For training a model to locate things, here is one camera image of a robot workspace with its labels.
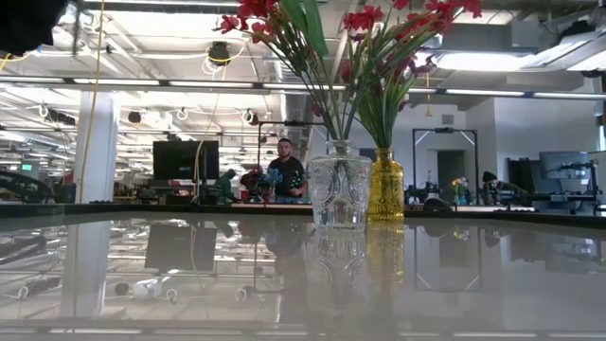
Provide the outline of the yellow glass bottle vase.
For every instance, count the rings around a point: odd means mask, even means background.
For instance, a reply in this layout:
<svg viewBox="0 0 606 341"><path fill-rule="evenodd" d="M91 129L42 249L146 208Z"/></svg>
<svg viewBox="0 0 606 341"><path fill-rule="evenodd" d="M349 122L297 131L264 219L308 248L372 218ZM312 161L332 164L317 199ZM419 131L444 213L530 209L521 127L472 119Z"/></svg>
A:
<svg viewBox="0 0 606 341"><path fill-rule="evenodd" d="M404 171L387 148L376 150L371 166L368 220L402 223L404 220Z"/></svg>

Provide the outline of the blue flower bunch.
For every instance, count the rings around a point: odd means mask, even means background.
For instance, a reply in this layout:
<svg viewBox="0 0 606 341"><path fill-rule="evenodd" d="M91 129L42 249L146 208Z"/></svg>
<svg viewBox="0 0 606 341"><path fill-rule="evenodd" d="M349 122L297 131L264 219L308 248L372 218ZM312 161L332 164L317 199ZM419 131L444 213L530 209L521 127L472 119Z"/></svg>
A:
<svg viewBox="0 0 606 341"><path fill-rule="evenodd" d="M258 195L263 202L269 202L275 194L275 189L278 184L283 181L283 175L278 169L269 168L263 172L257 181Z"/></svg>

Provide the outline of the tall black metal frame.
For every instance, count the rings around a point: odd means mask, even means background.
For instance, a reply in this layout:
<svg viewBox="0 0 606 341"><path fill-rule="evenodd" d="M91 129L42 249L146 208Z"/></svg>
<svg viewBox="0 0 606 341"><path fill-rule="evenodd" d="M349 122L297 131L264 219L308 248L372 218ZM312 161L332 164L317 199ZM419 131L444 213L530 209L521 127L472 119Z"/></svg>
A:
<svg viewBox="0 0 606 341"><path fill-rule="evenodd" d="M476 189L480 187L479 174L479 139L478 132L475 129L455 129L451 127L436 127L436 128L413 128L412 129L412 163L413 163L413 185L418 185L417 178L417 146L429 134L436 135L453 135L459 134L463 136L473 146L473 162L474 162L474 185Z"/></svg>

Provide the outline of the silver ventilation duct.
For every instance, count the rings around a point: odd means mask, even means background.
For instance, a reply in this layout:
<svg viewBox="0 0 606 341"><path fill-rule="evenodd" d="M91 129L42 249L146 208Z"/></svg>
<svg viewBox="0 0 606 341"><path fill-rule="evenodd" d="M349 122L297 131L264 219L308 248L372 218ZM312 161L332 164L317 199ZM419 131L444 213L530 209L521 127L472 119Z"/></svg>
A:
<svg viewBox="0 0 606 341"><path fill-rule="evenodd" d="M313 122L312 107L322 104L320 91L314 87L310 46L306 33L298 30L280 5L280 0L261 0L263 28L260 40L272 53L282 118Z"/></svg>

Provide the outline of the red blossom spray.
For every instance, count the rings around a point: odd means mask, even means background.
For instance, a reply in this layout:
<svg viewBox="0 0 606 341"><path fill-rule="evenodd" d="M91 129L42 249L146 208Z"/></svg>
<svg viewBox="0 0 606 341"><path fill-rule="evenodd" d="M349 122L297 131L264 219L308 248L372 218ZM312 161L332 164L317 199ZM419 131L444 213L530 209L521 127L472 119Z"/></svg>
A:
<svg viewBox="0 0 606 341"><path fill-rule="evenodd" d="M342 52L336 54L340 57L339 61L336 60L339 62L340 82L346 87L340 93L338 104L338 117L342 129L340 140L349 139L360 100L372 83L371 73L376 66L375 55L379 51L377 40L382 31L379 29L376 33L375 25L382 19L381 7L372 5L358 6L356 11L347 13L343 18L343 37L339 46ZM350 60L353 65L355 80L352 84L343 83L341 79L340 68L344 60Z"/></svg>
<svg viewBox="0 0 606 341"><path fill-rule="evenodd" d="M387 0L387 8L380 6L383 19L375 25L376 33L382 30L377 40L376 66L386 62L387 67L393 67L418 54L431 39L448 31L461 13L469 12L474 19L482 16L481 0L424 0L421 10L411 11L401 19L399 15L410 2Z"/></svg>
<svg viewBox="0 0 606 341"><path fill-rule="evenodd" d="M222 34L226 34L232 30L245 33L251 37L251 40L255 44L263 42L258 37L258 34L263 28L263 21L259 18L263 14L261 0L238 0L239 7L238 12L235 15L225 15L222 18L220 25L216 28ZM337 93L334 88L334 80L332 80L332 86L335 92L336 103ZM315 111L323 119L325 123L325 108L321 108L318 104L314 104ZM330 135L330 126L327 125L328 133Z"/></svg>

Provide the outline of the white square pillar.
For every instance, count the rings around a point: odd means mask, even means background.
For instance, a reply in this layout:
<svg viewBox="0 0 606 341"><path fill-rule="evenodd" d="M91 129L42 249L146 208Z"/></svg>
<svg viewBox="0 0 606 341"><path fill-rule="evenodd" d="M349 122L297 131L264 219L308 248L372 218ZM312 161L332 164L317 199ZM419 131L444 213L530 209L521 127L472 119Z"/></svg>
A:
<svg viewBox="0 0 606 341"><path fill-rule="evenodd" d="M120 104L112 93L80 94L74 183L76 203L113 199Z"/></svg>

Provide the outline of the purple blossom spray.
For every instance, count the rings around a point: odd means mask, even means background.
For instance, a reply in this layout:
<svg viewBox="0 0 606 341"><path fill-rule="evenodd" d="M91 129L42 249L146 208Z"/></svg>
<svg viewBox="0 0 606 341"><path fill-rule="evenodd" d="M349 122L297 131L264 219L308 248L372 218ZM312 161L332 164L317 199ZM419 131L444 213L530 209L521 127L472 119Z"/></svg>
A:
<svg viewBox="0 0 606 341"><path fill-rule="evenodd" d="M414 54L393 67L382 62L373 69L372 83L360 100L358 115L378 149L391 147L397 116L407 103L409 90L419 76L436 67L433 58L430 54L421 60Z"/></svg>

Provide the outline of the clear cut glass vase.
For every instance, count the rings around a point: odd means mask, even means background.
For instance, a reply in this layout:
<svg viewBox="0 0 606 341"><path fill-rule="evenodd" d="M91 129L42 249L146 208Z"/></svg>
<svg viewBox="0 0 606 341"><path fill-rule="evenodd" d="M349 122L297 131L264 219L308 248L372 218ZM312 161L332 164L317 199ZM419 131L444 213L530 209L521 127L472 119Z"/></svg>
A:
<svg viewBox="0 0 606 341"><path fill-rule="evenodd" d="M329 153L313 158L309 194L314 225L323 230L363 231L367 222L372 161L348 140L332 140Z"/></svg>

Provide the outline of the grey computer monitor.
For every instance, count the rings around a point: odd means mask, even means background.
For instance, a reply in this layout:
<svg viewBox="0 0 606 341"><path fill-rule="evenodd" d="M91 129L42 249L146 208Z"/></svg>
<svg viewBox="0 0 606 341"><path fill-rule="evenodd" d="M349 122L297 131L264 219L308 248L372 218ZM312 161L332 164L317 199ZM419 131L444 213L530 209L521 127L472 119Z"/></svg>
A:
<svg viewBox="0 0 606 341"><path fill-rule="evenodd" d="M588 179L590 158L586 152L540 152L542 177L546 179Z"/></svg>

